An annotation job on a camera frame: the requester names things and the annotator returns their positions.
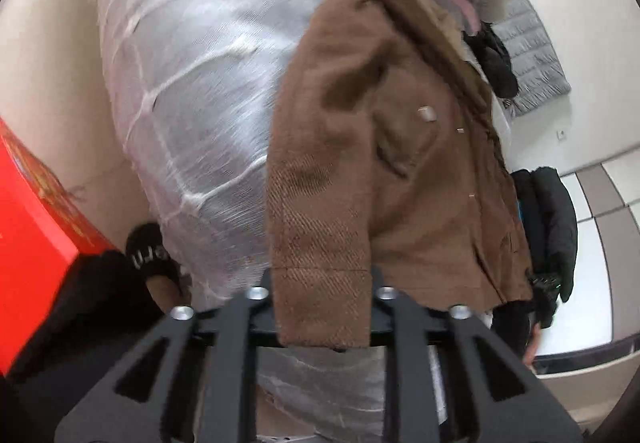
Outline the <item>grey checked bed sheet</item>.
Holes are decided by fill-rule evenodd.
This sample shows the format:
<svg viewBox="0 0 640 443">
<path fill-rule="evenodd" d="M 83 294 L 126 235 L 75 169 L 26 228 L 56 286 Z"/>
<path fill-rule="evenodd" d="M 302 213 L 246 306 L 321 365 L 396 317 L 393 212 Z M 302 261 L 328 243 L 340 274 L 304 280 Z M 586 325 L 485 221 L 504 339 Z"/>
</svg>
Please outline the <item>grey checked bed sheet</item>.
<svg viewBox="0 0 640 443">
<path fill-rule="evenodd" d="M 268 267 L 273 101 L 322 1 L 96 0 L 116 134 L 195 309 Z"/>
</svg>

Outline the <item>white sliding wardrobe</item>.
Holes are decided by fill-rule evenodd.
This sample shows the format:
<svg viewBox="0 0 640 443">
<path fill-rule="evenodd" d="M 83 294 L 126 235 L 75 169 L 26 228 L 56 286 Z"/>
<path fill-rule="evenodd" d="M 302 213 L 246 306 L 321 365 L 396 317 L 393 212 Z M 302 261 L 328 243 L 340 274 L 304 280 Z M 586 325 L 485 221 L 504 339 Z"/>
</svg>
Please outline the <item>white sliding wardrobe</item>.
<svg viewBox="0 0 640 443">
<path fill-rule="evenodd" d="M 639 333 L 639 151 L 561 181 L 577 217 L 574 288 L 542 332 L 539 357 L 600 349 Z"/>
</svg>

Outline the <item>brown wool coat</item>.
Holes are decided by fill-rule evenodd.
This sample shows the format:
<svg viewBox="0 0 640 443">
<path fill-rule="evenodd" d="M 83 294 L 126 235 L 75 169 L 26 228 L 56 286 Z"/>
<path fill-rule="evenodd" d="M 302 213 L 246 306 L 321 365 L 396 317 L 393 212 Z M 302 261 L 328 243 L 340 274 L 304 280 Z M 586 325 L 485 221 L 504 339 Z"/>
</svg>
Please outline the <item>brown wool coat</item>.
<svg viewBox="0 0 640 443">
<path fill-rule="evenodd" d="M 433 309 L 532 296 L 491 107 L 434 0 L 323 0 L 282 79 L 268 150 L 283 345 L 367 345 L 373 269 Z"/>
</svg>

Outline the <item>black slipper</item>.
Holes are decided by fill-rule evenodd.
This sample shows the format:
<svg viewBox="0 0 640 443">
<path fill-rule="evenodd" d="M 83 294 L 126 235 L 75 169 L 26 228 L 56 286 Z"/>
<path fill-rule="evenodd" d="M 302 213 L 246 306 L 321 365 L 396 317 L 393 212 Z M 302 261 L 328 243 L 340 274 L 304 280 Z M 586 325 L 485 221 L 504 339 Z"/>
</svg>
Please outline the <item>black slipper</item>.
<svg viewBox="0 0 640 443">
<path fill-rule="evenodd" d="M 125 253 L 142 275 L 160 310 L 168 312 L 184 304 L 179 264 L 166 250 L 157 223 L 148 222 L 135 227 L 127 237 Z"/>
</svg>

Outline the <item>black jacket on bed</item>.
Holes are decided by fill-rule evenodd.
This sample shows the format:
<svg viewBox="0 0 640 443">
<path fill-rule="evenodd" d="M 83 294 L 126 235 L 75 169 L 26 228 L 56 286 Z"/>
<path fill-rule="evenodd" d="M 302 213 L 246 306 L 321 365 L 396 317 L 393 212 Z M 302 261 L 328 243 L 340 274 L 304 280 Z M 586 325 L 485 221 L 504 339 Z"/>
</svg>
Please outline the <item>black jacket on bed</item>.
<svg viewBox="0 0 640 443">
<path fill-rule="evenodd" d="M 497 98 L 513 100 L 520 90 L 518 79 L 512 70 L 510 53 L 491 25 L 481 22 L 480 31 L 473 36 L 463 33 L 463 40 L 480 64 Z"/>
</svg>

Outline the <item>red cardboard box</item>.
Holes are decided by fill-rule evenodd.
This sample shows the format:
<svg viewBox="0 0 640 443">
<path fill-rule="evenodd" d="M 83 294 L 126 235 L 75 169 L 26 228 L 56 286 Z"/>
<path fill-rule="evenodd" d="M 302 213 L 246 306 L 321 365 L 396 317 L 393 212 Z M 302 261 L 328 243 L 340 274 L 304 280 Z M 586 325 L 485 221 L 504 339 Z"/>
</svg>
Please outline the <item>red cardboard box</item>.
<svg viewBox="0 0 640 443">
<path fill-rule="evenodd" d="M 1 371 L 46 318 L 70 263 L 114 245 L 7 124 L 0 140 Z"/>
</svg>

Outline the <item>grey padded headboard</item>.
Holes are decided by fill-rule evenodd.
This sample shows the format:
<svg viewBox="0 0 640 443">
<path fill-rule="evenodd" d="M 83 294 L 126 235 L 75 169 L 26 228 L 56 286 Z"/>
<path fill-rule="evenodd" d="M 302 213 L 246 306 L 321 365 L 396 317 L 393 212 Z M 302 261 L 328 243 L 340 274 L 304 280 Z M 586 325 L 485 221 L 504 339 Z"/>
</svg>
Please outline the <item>grey padded headboard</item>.
<svg viewBox="0 0 640 443">
<path fill-rule="evenodd" d="M 518 81 L 518 95 L 502 101 L 510 118 L 570 94 L 572 87 L 552 41 L 529 0 L 506 0 L 503 19 L 490 26 L 506 47 Z"/>
</svg>

